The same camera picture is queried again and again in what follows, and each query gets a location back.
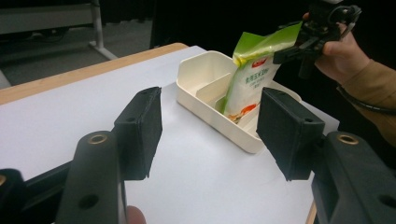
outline finger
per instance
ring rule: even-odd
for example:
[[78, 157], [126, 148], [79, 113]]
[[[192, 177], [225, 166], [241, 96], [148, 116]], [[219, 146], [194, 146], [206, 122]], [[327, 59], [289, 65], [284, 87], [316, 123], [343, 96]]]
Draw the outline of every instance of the finger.
[[341, 22], [338, 23], [338, 27], [340, 29], [341, 34], [347, 29], [347, 26]]
[[303, 20], [307, 21], [309, 19], [309, 12], [305, 12], [303, 15]]
[[142, 211], [135, 206], [128, 205], [126, 207], [128, 224], [146, 224], [145, 216]]
[[339, 41], [329, 41], [323, 46], [323, 54], [328, 56], [344, 56], [344, 45]]

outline person's arm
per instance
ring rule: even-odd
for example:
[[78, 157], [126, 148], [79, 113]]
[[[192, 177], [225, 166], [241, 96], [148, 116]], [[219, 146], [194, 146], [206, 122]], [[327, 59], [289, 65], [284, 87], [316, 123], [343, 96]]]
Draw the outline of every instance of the person's arm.
[[[367, 105], [396, 110], [396, 71], [371, 60], [352, 33], [340, 41], [327, 42], [322, 52], [316, 67], [347, 94]], [[396, 147], [396, 115], [353, 105]]]

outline wooden table edge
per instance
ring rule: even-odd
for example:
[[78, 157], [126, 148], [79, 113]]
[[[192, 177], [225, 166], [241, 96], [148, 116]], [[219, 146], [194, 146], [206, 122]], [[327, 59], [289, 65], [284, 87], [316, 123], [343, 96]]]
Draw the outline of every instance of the wooden table edge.
[[63, 85], [86, 79], [88, 77], [94, 77], [134, 63], [141, 63], [143, 61], [159, 57], [177, 50], [185, 49], [187, 47], [187, 45], [184, 45], [182, 43], [169, 44], [163, 47], [145, 50], [112, 61], [98, 63], [59, 75], [45, 77], [35, 81], [23, 83], [21, 85], [4, 88], [0, 90], [0, 105], [20, 100], [24, 97], [38, 94], [43, 91], [52, 90]]
[[315, 218], [317, 216], [317, 206], [315, 202], [312, 202], [311, 208], [309, 209], [308, 217], [306, 219], [306, 224], [313, 224], [315, 222]]

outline screw hole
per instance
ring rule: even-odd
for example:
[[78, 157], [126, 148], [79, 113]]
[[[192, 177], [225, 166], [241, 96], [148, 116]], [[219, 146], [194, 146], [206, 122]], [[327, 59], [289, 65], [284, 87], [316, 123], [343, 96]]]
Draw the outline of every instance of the screw hole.
[[5, 175], [0, 175], [0, 186], [6, 183], [7, 177]]
[[396, 200], [388, 195], [379, 196], [379, 201], [386, 206], [396, 208]]
[[89, 144], [100, 144], [103, 143], [107, 140], [107, 136], [104, 134], [97, 134], [92, 136], [89, 140], [88, 143]]
[[359, 143], [358, 139], [355, 137], [345, 135], [345, 134], [340, 134], [337, 136], [338, 140], [349, 145], [357, 145]]
[[90, 194], [87, 196], [84, 196], [78, 203], [79, 208], [83, 209], [83, 210], [87, 210], [90, 209], [92, 207], [94, 207], [99, 201], [98, 196], [94, 195], [94, 194]]
[[133, 122], [133, 121], [135, 121], [135, 118], [128, 118], [126, 121]]

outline green packaging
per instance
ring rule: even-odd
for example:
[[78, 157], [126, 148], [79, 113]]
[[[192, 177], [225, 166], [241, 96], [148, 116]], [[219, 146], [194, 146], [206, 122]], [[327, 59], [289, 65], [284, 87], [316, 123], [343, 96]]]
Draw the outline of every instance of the green packaging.
[[242, 33], [234, 51], [233, 62], [237, 69], [220, 113], [235, 123], [256, 108], [280, 64], [273, 64], [276, 51], [294, 45], [301, 22], [282, 28], [271, 35], [261, 36]]

